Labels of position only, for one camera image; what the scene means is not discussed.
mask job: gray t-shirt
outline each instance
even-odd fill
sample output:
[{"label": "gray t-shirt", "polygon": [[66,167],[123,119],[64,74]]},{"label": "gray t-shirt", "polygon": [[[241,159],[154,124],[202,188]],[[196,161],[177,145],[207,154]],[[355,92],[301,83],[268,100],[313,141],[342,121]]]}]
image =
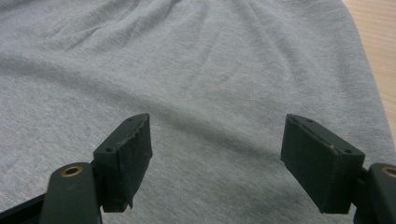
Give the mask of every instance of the gray t-shirt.
[{"label": "gray t-shirt", "polygon": [[322,215],[280,161],[286,114],[374,162],[394,145],[340,0],[0,3],[0,210],[150,113],[133,210],[105,223],[351,223]]}]

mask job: wooden surface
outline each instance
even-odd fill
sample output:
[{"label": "wooden surface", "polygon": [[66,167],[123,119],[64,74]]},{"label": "wooden surface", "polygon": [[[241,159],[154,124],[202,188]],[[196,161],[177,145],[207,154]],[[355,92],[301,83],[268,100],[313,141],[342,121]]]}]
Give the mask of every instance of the wooden surface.
[{"label": "wooden surface", "polygon": [[343,0],[358,27],[396,140],[396,0]]}]

